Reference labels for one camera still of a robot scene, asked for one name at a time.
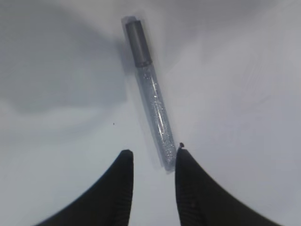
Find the pen cap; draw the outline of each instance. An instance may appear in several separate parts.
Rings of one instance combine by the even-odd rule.
[[[135,66],[146,67],[152,64],[151,54],[147,46],[140,20],[126,24],[127,36],[132,49]]]

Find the white table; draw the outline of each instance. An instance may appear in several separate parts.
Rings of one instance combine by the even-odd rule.
[[[140,16],[176,142],[231,194],[301,224],[300,0],[0,0],[0,225],[33,225],[135,158],[130,225],[179,225],[124,45]]]

